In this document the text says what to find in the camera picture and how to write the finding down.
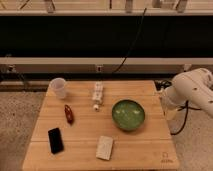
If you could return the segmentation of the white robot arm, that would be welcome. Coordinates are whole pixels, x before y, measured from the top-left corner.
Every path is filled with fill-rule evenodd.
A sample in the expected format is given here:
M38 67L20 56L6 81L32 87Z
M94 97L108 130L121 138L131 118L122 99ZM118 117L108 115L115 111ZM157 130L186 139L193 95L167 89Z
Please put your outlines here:
M172 85L161 94L163 105L173 110L190 101L213 118L213 73L206 68L198 68L177 74Z

